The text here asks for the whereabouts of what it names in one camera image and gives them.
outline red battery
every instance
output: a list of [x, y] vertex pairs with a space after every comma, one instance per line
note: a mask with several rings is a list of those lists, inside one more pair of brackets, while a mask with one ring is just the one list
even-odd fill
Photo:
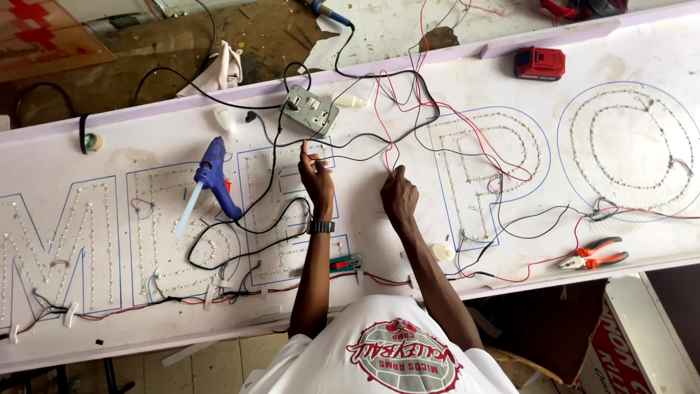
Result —
[[515, 76], [521, 79], [558, 81], [566, 72], [566, 56], [559, 49], [520, 48], [515, 55]]

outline black watch strap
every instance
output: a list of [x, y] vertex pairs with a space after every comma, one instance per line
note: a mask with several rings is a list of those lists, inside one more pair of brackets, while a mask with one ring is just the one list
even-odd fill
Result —
[[316, 220], [311, 220], [307, 233], [332, 233], [333, 231], [335, 231], [335, 222], [317, 222]]

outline power socket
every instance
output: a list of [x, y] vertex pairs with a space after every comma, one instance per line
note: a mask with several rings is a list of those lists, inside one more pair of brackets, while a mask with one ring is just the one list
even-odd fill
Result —
[[340, 113], [338, 107], [330, 105], [331, 101], [323, 101], [299, 85], [292, 86], [285, 103], [287, 101], [293, 105], [286, 104], [282, 109], [283, 114], [324, 137], [333, 129], [335, 118]]

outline white board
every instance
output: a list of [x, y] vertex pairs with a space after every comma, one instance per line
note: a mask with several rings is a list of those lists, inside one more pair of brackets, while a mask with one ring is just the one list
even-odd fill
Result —
[[[565, 46], [567, 72], [556, 83], [512, 78], [512, 60], [505, 57], [425, 64], [421, 73], [436, 100], [465, 111], [506, 161], [521, 163], [533, 174], [529, 182], [504, 181], [507, 191], [500, 207], [502, 223], [554, 205], [570, 204], [590, 212], [590, 205], [599, 196], [668, 215], [700, 215], [700, 178], [689, 176], [679, 163], [669, 168], [673, 157], [684, 160], [691, 170], [697, 169], [698, 22], [700, 18], [689, 16]], [[408, 94], [409, 82], [408, 76], [394, 78], [400, 97]], [[327, 83], [313, 86], [312, 91], [328, 97], [349, 84]], [[371, 81], [362, 81], [351, 91], [365, 97], [371, 86]], [[241, 104], [272, 104], [282, 97], [272, 94]], [[221, 131], [213, 106], [178, 111], [178, 103], [186, 100], [157, 104], [173, 108], [167, 114], [89, 128], [88, 132], [104, 138], [105, 146], [87, 156], [79, 152], [77, 130], [47, 133], [49, 126], [39, 126], [0, 136], [3, 332], [13, 325], [26, 327], [40, 311], [32, 296], [33, 287], [51, 302], [66, 306], [78, 302], [78, 313], [93, 315], [143, 306], [151, 297], [160, 299], [155, 284], [149, 281], [154, 273], [159, 275], [157, 284], [166, 296], [202, 297], [206, 292], [216, 272], [193, 270], [185, 256], [204, 223], [222, 219], [213, 196], [202, 194], [185, 237], [175, 239], [173, 230], [193, 188], [193, 170], [207, 144]], [[415, 122], [414, 113], [397, 111], [386, 97], [380, 96], [377, 110], [394, 138]], [[246, 111], [233, 112], [241, 122], [237, 140], [226, 140], [232, 156], [224, 172], [233, 183], [234, 202], [245, 208], [269, 182], [272, 149], [259, 121], [243, 123]], [[272, 135], [277, 113], [260, 113]], [[423, 109], [421, 118], [430, 114], [430, 109]], [[455, 115], [443, 115], [429, 128], [420, 129], [416, 137], [435, 149], [477, 153], [474, 132], [456, 122]], [[364, 132], [384, 134], [372, 106], [343, 108], [328, 141], [340, 145]], [[285, 118], [279, 142], [308, 135]], [[421, 193], [416, 220], [426, 242], [444, 242], [449, 235], [449, 242], [457, 248], [462, 227], [469, 238], [491, 240], [500, 228], [496, 194], [487, 189], [494, 169], [480, 156], [426, 150], [416, 137], [411, 135], [398, 144], [398, 162], [407, 166], [408, 179]], [[311, 150], [323, 156], [365, 158], [383, 145], [363, 137], [347, 148], [313, 143]], [[272, 192], [246, 216], [244, 226], [265, 229], [281, 214], [285, 201], [305, 196], [295, 172], [298, 149], [298, 144], [279, 148]], [[388, 159], [391, 163], [396, 159], [396, 149], [388, 153]], [[360, 253], [366, 258], [365, 272], [407, 280], [410, 265], [400, 258], [403, 248], [382, 214], [379, 199], [387, 174], [383, 155], [362, 162], [336, 157], [330, 165], [336, 186], [337, 223], [332, 257]], [[153, 211], [149, 204], [134, 201], [139, 209], [136, 212], [131, 206], [136, 197], [153, 202]], [[213, 266], [229, 256], [255, 251], [299, 231], [304, 213], [303, 205], [293, 205], [273, 231], [261, 236], [246, 234], [235, 226], [218, 226], [220, 231], [211, 230], [192, 258]], [[509, 230], [522, 236], [536, 235], [551, 227], [560, 213], [561, 209], [555, 209]], [[554, 230], [535, 240], [502, 233], [473, 268], [502, 278], [523, 279], [528, 263], [566, 254], [575, 247], [573, 228], [579, 218], [570, 211]], [[530, 279], [520, 285], [488, 276], [452, 283], [461, 297], [469, 298], [698, 262], [700, 224], [658, 219], [628, 213], [602, 222], [581, 221], [577, 236], [582, 245], [604, 236], [623, 238], [622, 243], [601, 251], [602, 255], [629, 252], [630, 257], [615, 266], [562, 271], [558, 262], [552, 261], [533, 266]], [[295, 285], [307, 239], [302, 235], [260, 254], [235, 259], [223, 275], [240, 283], [260, 261], [261, 267], [253, 270], [246, 288], [256, 291], [262, 285], [271, 290]], [[474, 261], [483, 245], [464, 242], [462, 266]], [[69, 264], [51, 267], [57, 260]], [[440, 265], [446, 273], [457, 270], [454, 261]], [[420, 297], [410, 286], [382, 286], [366, 279], [361, 286], [354, 277], [333, 280], [331, 306], [345, 305], [363, 294]], [[212, 305], [210, 311], [171, 302], [112, 315], [100, 322], [74, 318], [72, 328], [56, 320], [42, 321], [19, 334], [18, 344], [0, 342], [0, 372], [234, 337], [242, 334], [240, 326], [258, 318], [260, 311], [277, 306], [283, 313], [291, 311], [294, 296], [295, 290], [270, 292], [266, 299], [242, 297], [233, 305]], [[104, 344], [96, 344], [98, 339]]]

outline orange-handled pliers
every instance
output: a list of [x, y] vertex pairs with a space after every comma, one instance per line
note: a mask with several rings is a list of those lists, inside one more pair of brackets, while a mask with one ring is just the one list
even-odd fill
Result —
[[627, 253], [627, 252], [617, 253], [613, 256], [606, 257], [604, 259], [590, 259], [590, 258], [588, 258], [591, 255], [593, 255], [598, 249], [602, 248], [603, 246], [609, 245], [611, 243], [616, 243], [616, 242], [622, 242], [622, 238], [620, 238], [620, 237], [607, 237], [607, 238], [597, 240], [586, 247], [579, 247], [576, 251], [574, 251], [574, 255], [572, 257], [569, 257], [566, 260], [559, 263], [559, 268], [561, 268], [561, 269], [579, 269], [579, 268], [585, 267], [587, 269], [594, 269], [600, 265], [609, 266], [611, 264], [619, 263], [622, 260], [629, 257], [629, 253]]

